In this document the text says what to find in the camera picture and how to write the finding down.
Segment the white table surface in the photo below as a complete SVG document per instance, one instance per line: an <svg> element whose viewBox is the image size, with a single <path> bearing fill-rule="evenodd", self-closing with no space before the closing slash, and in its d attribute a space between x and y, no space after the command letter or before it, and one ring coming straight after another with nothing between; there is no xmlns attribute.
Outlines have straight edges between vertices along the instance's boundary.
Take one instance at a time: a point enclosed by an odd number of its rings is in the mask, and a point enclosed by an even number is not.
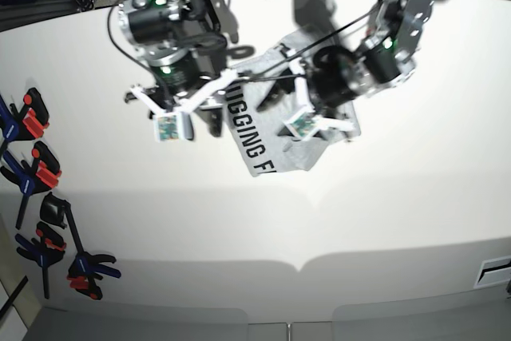
<svg viewBox="0 0 511 341"><path fill-rule="evenodd" d="M374 1L327 4L341 26ZM325 23L324 3L228 0L236 23L221 18L228 30L237 24L240 46L261 54L299 24ZM44 140L63 172L55 194L72 203L85 248L113 253L123 273L99 283L100 303L68 288L74 248L59 229L69 247L50 269L48 305L230 308L249 322L329 320L344 304L469 290L480 258L511 251L511 3L437 2L413 78L356 101L359 139L330 147L310 172L258 178L230 133L210 137L199 119L196 142L153 140L146 108L123 102L131 84L153 81L110 44L106 14L0 34L2 96L20 101L37 86L50 111ZM346 35L349 46L363 36L360 27ZM28 157L31 145L10 151ZM13 238L21 198L0 181L0 213ZM41 200L30 199L24 236L34 235ZM457 268L447 273L453 260ZM20 262L42 297L40 270Z"/></svg>

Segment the green led light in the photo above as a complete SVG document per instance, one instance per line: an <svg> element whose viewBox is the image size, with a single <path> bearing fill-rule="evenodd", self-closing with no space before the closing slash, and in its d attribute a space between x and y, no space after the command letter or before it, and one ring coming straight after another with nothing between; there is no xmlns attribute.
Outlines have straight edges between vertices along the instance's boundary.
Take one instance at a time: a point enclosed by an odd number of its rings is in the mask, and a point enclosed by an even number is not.
<svg viewBox="0 0 511 341"><path fill-rule="evenodd" d="M167 0L155 0L154 3L158 6L163 6L164 4L167 4Z"/></svg>
<svg viewBox="0 0 511 341"><path fill-rule="evenodd" d="M383 48L386 50L389 50L394 45L394 42L392 42L391 38L387 38L383 41Z"/></svg>

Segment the white tabletop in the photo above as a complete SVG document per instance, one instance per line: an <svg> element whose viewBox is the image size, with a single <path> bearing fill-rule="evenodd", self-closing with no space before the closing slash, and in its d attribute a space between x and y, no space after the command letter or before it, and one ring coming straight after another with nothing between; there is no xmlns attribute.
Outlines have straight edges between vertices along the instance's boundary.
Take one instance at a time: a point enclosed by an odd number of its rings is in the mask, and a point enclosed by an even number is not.
<svg viewBox="0 0 511 341"><path fill-rule="evenodd" d="M327 0L337 26L374 2ZM238 45L256 54L328 16L325 0L228 4L236 23L222 14L225 27L237 24ZM257 178L227 129L215 139L195 119L195 142L153 140L146 108L123 102L131 84L153 80L111 45L106 14L0 34L2 96L19 102L30 86L39 89L50 111L44 140L62 167L54 193L73 205L85 248L113 253L123 273L99 283L100 303L77 294L65 280L71 236L59 229L69 248L50 269L50 306L231 308L250 322L329 320L347 303L469 290L482 257L511 251L511 3L438 1L416 74L355 102L359 139L330 147L310 172ZM363 25L351 29L347 44L363 34ZM31 145L10 151L29 157ZM14 238L22 196L3 180L0 198ZM41 200L30 199L26 237ZM486 244L481 254L467 250L475 242ZM453 260L457 272L434 278ZM40 270L21 262L42 297Z"/></svg>

